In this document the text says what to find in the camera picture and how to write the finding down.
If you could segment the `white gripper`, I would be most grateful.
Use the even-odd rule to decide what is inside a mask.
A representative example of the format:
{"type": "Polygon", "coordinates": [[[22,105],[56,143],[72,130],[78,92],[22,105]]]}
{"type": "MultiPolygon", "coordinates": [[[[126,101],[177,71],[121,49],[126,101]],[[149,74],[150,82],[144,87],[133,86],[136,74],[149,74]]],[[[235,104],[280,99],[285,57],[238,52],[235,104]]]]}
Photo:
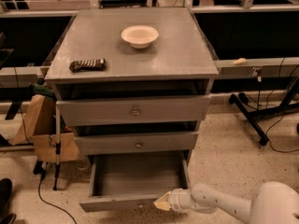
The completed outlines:
{"type": "Polygon", "coordinates": [[[169,211],[172,209],[177,212],[183,212],[193,208],[194,199],[189,189],[174,189],[171,192],[168,191],[153,203],[160,210],[169,211]]]}

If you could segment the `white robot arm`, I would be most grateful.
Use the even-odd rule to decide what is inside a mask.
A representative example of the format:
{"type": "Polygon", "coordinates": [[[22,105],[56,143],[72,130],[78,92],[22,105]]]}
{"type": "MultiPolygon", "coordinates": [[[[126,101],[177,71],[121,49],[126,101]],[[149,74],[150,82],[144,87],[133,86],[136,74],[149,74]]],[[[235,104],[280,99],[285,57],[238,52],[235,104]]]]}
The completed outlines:
{"type": "Polygon", "coordinates": [[[154,205],[164,211],[193,210],[203,214],[219,208],[244,224],[299,224],[299,193],[275,181],[263,183],[251,200],[197,183],[190,189],[168,191],[154,205]]]}

